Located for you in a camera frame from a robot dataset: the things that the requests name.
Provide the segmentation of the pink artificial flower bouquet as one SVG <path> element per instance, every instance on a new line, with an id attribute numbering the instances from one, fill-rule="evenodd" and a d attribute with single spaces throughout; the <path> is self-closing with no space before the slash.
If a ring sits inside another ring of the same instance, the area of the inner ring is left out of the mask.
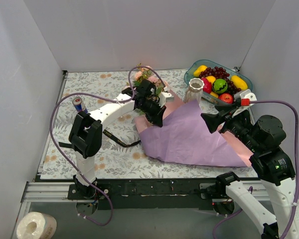
<path id="1" fill-rule="evenodd" d="M 128 81 L 129 85 L 127 87 L 134 88 L 138 86 L 143 80 L 148 80 L 152 82 L 156 86 L 155 94 L 159 96 L 162 89 L 167 86 L 166 83 L 162 80 L 162 78 L 158 75 L 155 70 L 153 70 L 149 66 L 142 66 L 138 65 L 130 70 L 128 73 Z M 122 100 L 122 103 L 132 103 L 132 107 L 134 109 L 135 101 L 132 100 L 132 97 L 134 97 L 134 89 L 132 89 L 132 96 L 128 96 L 127 94 L 122 94 L 123 96 L 126 96 L 126 100 Z"/>

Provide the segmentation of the purple wrapping paper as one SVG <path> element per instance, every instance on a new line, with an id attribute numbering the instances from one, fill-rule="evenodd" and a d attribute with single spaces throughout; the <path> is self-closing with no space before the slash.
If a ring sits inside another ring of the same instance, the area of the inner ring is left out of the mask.
<path id="1" fill-rule="evenodd" d="M 252 152 L 233 134 L 209 132 L 198 102 L 184 103 L 176 93 L 172 95 L 174 101 L 166 103 L 162 127 L 150 124 L 144 115 L 134 118 L 147 156 L 186 165 L 251 166 Z"/>

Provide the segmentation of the black ribbon with gold text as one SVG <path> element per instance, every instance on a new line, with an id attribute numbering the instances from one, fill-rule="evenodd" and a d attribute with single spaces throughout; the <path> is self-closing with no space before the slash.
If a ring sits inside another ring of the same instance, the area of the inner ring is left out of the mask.
<path id="1" fill-rule="evenodd" d="M 116 144 L 120 145 L 121 147 L 124 147 L 124 148 L 128 148 L 128 147 L 133 147 L 133 146 L 136 146 L 138 144 L 141 143 L 140 140 L 138 141 L 135 141 L 131 144 L 126 144 L 124 143 L 123 141 L 121 141 L 119 138 L 117 138 L 116 136 L 114 136 L 112 133 L 110 133 L 109 131 L 107 131 L 106 129 L 103 130 L 103 134 L 108 137 L 109 139 L 111 139 L 112 141 L 114 141 Z M 63 147 L 63 148 L 72 148 L 72 144 L 70 143 L 65 143 L 65 142 L 58 142 L 58 145 L 60 147 Z"/>

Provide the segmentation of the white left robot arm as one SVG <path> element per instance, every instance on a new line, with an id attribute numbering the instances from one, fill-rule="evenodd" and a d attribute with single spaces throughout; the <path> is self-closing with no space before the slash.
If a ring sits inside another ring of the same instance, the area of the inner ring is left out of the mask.
<path id="1" fill-rule="evenodd" d="M 78 173 L 76 180 L 81 184 L 80 195 L 85 199 L 95 196 L 96 187 L 94 160 L 102 146 L 104 129 L 119 117 L 135 109 L 145 113 L 147 120 L 159 127 L 163 126 L 162 117 L 165 104 L 173 100 L 168 87 L 164 87 L 159 95 L 155 94 L 156 86 L 144 80 L 136 87 L 128 87 L 110 103 L 89 113 L 79 112 L 74 120 L 69 141 L 75 151 Z"/>

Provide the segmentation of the red apple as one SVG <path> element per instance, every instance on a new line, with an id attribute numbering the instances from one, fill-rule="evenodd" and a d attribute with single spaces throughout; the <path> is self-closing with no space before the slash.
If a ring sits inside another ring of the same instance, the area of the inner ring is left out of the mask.
<path id="1" fill-rule="evenodd" d="M 229 93 L 223 93 L 219 95 L 218 99 L 227 104 L 232 104 L 234 102 L 234 97 Z"/>

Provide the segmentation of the pink red fruit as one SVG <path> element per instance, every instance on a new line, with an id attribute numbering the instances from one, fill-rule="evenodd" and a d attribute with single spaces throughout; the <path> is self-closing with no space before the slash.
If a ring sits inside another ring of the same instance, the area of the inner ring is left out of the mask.
<path id="1" fill-rule="evenodd" d="M 210 94 L 212 92 L 212 84 L 206 78 L 201 78 L 201 80 L 204 83 L 203 91 Z"/>

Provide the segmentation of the green round fruit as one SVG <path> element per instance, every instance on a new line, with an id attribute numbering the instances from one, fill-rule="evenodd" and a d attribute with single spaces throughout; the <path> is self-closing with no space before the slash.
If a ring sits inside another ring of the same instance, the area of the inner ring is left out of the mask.
<path id="1" fill-rule="evenodd" d="M 222 94 L 227 91 L 228 83 L 224 79 L 216 79 L 212 84 L 213 92 L 217 94 Z"/>

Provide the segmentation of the teal plastic fruit basket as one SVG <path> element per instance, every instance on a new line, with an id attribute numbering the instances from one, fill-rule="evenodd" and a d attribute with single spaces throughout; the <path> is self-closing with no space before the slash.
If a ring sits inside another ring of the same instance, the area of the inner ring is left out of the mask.
<path id="1" fill-rule="evenodd" d="M 198 60 L 184 74 L 184 81 L 197 78 L 204 83 L 202 98 L 214 105 L 225 105 L 234 101 L 240 91 L 252 90 L 252 82 L 235 70 L 210 60 Z"/>

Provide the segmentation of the yellow lemon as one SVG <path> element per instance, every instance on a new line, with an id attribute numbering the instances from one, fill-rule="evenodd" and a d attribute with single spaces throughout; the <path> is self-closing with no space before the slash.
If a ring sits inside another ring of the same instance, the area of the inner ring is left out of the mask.
<path id="1" fill-rule="evenodd" d="M 206 79 L 208 80 L 208 82 L 210 82 L 211 84 L 213 84 L 216 81 L 216 78 L 214 76 L 207 76 Z"/>

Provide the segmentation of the yellow mango right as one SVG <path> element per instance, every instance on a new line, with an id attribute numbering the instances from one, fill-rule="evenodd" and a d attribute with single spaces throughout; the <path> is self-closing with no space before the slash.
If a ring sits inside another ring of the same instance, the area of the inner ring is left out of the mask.
<path id="1" fill-rule="evenodd" d="M 237 89 L 241 89 L 242 91 L 248 89 L 247 83 L 237 75 L 232 76 L 231 81 Z"/>

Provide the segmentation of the dark red grape bunch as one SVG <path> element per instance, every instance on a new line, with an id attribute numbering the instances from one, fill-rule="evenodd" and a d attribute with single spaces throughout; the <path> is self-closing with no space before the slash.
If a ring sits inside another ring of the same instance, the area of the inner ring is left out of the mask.
<path id="1" fill-rule="evenodd" d="M 234 86 L 233 82 L 229 79 L 230 74 L 222 67 L 217 67 L 217 66 L 214 68 L 207 67 L 207 69 L 199 75 L 199 78 L 200 79 L 206 78 L 207 76 L 214 76 L 216 79 L 226 80 L 226 82 L 228 83 L 228 89 L 224 93 L 229 93 L 231 95 L 234 95 L 235 93 L 241 91 L 241 89 L 237 89 Z"/>

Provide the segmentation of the yellow mango left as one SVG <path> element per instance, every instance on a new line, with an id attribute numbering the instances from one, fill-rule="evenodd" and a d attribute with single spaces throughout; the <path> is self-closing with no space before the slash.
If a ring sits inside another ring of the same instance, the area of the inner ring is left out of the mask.
<path id="1" fill-rule="evenodd" d="M 193 73 L 195 78 L 199 78 L 199 75 L 207 69 L 207 66 L 200 65 Z"/>

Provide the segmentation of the floral patterned table mat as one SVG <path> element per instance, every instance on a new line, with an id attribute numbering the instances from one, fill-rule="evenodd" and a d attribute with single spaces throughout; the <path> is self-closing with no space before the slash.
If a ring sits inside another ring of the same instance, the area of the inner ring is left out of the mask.
<path id="1" fill-rule="evenodd" d="M 158 70 L 160 77 L 165 80 L 171 90 L 180 98 L 184 97 L 186 84 L 183 80 L 185 69 Z M 127 86 L 128 72 L 77 72 L 68 73 L 63 84 L 61 98 L 75 93 L 89 93 L 106 99 L 114 99 Z M 54 120 L 53 135 L 57 142 L 68 142 L 72 123 L 77 114 L 72 105 L 72 98 L 60 104 Z M 107 102 L 81 96 L 88 111 L 93 111 Z M 132 112 L 120 117 L 107 130 L 125 143 L 132 143 L 139 139 L 134 117 L 138 112 Z M 45 149 L 45 159 L 40 168 L 41 180 L 71 180 L 76 170 L 57 150 L 50 140 Z M 154 179 L 154 178 L 215 178 L 228 171 L 233 171 L 240 178 L 257 178 L 252 167 L 225 168 L 209 166 L 190 166 L 163 163 L 158 159 L 147 157 L 141 147 L 137 145 L 123 148 L 107 138 L 102 140 L 102 148 L 95 158 L 94 170 L 98 179 Z"/>

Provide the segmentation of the blue silver energy drink can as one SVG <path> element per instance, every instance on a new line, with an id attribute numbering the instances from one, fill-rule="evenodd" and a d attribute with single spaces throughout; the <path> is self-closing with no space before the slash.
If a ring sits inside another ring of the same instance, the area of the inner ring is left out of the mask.
<path id="1" fill-rule="evenodd" d="M 88 113 L 88 110 L 82 100 L 81 97 L 75 97 L 73 100 L 72 100 L 72 104 L 74 106 L 74 108 L 76 109 L 77 112 L 85 112 L 85 113 Z"/>

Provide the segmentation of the white toilet paper roll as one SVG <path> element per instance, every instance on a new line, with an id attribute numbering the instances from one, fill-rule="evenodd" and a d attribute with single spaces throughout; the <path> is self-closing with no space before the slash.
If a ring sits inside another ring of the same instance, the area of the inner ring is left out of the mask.
<path id="1" fill-rule="evenodd" d="M 51 239 L 56 232 L 57 221 L 48 214 L 30 212 L 16 228 L 18 239 Z"/>

